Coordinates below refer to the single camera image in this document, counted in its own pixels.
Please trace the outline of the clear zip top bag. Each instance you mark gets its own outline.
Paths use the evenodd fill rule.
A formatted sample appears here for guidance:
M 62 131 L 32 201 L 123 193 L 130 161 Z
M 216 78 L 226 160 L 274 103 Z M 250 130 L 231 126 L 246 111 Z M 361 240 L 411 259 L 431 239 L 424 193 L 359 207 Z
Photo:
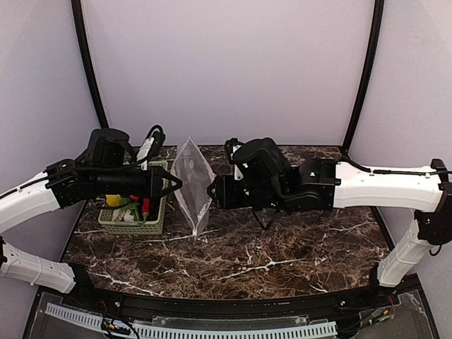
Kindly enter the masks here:
M 177 147 L 171 174 L 182 180 L 182 187 L 174 195 L 192 235 L 199 238 L 208 225 L 213 200 L 207 188 L 213 183 L 215 174 L 191 137 Z

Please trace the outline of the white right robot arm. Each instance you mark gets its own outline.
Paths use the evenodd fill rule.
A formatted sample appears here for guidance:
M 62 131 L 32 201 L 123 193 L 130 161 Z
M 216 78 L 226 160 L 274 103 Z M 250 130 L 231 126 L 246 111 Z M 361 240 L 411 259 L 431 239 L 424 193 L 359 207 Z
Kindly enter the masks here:
M 271 138 L 232 138 L 225 152 L 235 172 L 208 186 L 217 208 L 288 214 L 360 206 L 412 210 L 403 238 L 372 269 L 373 287 L 396 287 L 424 255 L 451 242 L 451 171 L 440 159 L 418 168 L 365 167 L 348 157 L 292 166 Z

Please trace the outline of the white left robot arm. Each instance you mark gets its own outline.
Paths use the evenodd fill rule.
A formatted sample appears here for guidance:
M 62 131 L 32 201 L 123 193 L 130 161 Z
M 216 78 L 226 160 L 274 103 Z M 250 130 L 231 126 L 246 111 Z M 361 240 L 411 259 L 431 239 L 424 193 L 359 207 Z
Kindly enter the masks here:
M 164 141 L 162 127 L 155 125 L 136 152 L 127 133 L 93 130 L 87 148 L 77 158 L 55 162 L 1 195 L 1 231 L 101 195 L 160 200 L 180 189 L 182 181 L 163 167 L 142 166 L 159 154 Z M 84 268 L 29 254 L 5 240 L 1 241 L 1 276 L 63 294 L 90 283 Z

